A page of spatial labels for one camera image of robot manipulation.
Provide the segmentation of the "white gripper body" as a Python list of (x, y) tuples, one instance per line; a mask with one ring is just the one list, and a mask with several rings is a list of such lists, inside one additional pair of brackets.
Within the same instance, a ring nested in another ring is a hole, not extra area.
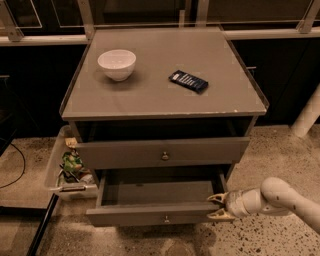
[(261, 193), (259, 189), (231, 191), (225, 199), (227, 212), (236, 217), (242, 218), (261, 209)]

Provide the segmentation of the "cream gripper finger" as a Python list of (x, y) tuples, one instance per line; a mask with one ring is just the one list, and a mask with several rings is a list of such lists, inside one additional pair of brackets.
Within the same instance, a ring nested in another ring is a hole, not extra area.
[(218, 193), (213, 194), (207, 198), (209, 202), (225, 204), (228, 194), (227, 193)]
[(225, 208), (209, 213), (207, 217), (213, 221), (234, 221), (235, 216), (230, 214)]

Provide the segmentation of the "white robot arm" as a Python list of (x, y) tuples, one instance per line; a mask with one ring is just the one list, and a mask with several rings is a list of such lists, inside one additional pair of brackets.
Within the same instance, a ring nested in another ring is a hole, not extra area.
[(214, 194), (207, 200), (222, 205), (207, 215), (213, 220), (234, 220), (252, 214), (284, 216), (293, 213), (320, 234), (320, 205), (303, 197), (277, 177), (266, 178), (258, 188)]

